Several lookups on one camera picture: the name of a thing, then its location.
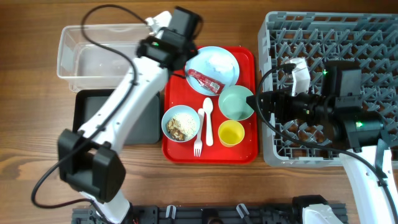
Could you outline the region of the mint green bowl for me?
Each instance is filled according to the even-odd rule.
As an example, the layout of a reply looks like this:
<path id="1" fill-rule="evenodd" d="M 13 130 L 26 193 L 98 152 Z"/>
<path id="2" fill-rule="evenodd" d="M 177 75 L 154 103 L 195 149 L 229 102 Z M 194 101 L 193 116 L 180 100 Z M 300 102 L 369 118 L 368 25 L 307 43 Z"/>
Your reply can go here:
<path id="1" fill-rule="evenodd" d="M 252 95 L 252 91 L 244 86 L 226 87 L 218 99 L 221 113 L 228 119 L 235 121 L 248 119 L 254 113 L 254 110 L 246 103 L 246 98 Z"/>

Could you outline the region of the yellow plastic cup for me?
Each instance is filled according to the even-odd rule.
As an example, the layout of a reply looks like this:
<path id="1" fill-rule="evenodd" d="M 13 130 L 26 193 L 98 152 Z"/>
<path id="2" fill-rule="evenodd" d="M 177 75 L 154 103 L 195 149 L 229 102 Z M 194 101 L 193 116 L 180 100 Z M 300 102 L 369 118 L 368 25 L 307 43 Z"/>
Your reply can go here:
<path id="1" fill-rule="evenodd" d="M 220 143 L 225 147 L 233 147 L 239 144 L 244 139 L 244 136 L 244 127 L 238 121 L 224 121 L 218 128 L 218 137 L 220 139 Z"/>

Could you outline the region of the red snack wrapper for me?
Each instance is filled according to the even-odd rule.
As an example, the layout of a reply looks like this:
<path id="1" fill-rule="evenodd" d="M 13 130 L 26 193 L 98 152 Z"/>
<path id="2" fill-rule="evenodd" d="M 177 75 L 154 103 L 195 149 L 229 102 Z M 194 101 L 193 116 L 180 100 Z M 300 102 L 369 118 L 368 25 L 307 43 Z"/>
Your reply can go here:
<path id="1" fill-rule="evenodd" d="M 219 80 L 208 77 L 194 69 L 187 70 L 186 77 L 188 84 L 202 95 L 219 95 L 225 87 L 225 84 L 221 83 Z"/>

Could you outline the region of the white napkin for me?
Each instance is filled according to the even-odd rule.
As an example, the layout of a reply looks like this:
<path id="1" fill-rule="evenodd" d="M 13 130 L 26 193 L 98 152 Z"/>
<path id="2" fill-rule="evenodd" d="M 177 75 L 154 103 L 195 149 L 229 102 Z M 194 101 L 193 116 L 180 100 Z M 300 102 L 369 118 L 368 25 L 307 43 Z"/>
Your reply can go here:
<path id="1" fill-rule="evenodd" d="M 218 73 L 227 73 L 234 68 L 231 57 L 223 54 L 213 54 L 207 59 L 207 64 Z"/>

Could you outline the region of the food scraps rice and nuts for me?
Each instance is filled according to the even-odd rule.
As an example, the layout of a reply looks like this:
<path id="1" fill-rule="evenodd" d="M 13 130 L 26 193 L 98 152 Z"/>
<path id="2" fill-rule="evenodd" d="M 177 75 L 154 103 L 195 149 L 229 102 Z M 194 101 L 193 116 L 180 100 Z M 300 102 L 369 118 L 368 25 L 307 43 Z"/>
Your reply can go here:
<path id="1" fill-rule="evenodd" d="M 177 113 L 166 122 L 165 127 L 171 139 L 182 142 L 193 138 L 198 126 L 192 115 Z"/>

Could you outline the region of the small light blue bowl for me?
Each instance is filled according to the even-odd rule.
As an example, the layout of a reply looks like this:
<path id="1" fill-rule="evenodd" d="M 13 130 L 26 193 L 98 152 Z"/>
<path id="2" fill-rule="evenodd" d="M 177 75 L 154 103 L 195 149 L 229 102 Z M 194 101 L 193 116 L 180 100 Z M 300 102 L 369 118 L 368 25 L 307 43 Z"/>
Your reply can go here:
<path id="1" fill-rule="evenodd" d="M 178 143 L 190 141 L 199 132 L 199 115 L 189 106 L 173 106 L 164 113 L 161 128 L 171 141 Z"/>

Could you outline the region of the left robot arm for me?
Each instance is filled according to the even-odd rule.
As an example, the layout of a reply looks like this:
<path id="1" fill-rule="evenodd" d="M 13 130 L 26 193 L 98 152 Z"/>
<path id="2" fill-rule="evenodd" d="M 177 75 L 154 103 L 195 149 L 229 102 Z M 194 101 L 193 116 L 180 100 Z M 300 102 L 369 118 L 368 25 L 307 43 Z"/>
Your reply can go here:
<path id="1" fill-rule="evenodd" d="M 130 129 L 172 72 L 196 56 L 193 28 L 163 27 L 142 40 L 137 57 L 99 111 L 79 132 L 58 139 L 60 178 L 82 193 L 108 223 L 125 223 L 131 209 L 121 192 L 126 170 L 119 158 Z"/>

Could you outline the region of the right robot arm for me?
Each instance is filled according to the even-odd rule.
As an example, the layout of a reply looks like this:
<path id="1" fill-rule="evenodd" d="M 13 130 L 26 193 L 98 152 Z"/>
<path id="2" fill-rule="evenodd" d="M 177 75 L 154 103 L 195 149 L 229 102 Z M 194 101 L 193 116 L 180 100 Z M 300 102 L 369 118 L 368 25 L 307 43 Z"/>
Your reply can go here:
<path id="1" fill-rule="evenodd" d="M 258 89 L 247 104 L 273 132 L 296 144 L 329 151 L 330 148 L 294 139 L 270 123 L 271 116 L 285 123 L 295 119 L 320 124 L 324 136 L 339 147 L 361 223 L 397 223 L 397 188 L 392 171 L 390 138 L 382 116 L 362 108 L 361 69 L 354 62 L 332 60 L 325 64 L 320 94 L 309 94 L 308 84 L 297 78 L 308 75 L 307 63 L 295 58 L 266 72 L 262 79 L 283 70 L 292 74 L 291 93 Z"/>

